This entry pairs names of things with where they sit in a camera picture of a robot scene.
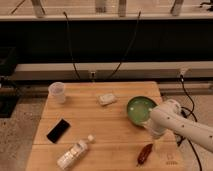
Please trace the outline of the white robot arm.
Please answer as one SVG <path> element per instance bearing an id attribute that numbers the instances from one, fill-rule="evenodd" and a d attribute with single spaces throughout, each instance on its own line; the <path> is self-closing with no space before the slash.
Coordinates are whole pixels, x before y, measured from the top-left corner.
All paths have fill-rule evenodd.
<path id="1" fill-rule="evenodd" d="M 180 112 L 180 104 L 169 99 L 150 111 L 150 119 L 158 126 L 158 131 L 172 130 L 213 153 L 213 127 L 181 117 Z"/>

